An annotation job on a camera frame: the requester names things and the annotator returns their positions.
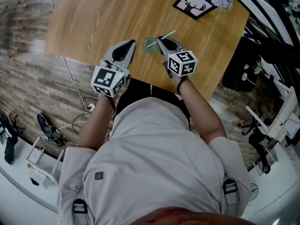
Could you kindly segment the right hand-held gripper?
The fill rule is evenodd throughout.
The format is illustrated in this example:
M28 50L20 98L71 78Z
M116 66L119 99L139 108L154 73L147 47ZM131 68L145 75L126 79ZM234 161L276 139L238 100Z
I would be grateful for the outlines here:
M192 51L181 47L180 42L175 39L162 38L157 38L157 46L165 59L163 65L169 78L172 78L173 74L178 77L193 74L196 69L196 57Z

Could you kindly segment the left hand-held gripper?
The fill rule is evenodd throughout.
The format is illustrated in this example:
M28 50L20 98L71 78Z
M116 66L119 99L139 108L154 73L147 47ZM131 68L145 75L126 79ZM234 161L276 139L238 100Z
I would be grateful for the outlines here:
M95 92L115 97L127 83L129 66L136 50L134 39L121 41L111 46L100 65L95 66L91 86Z

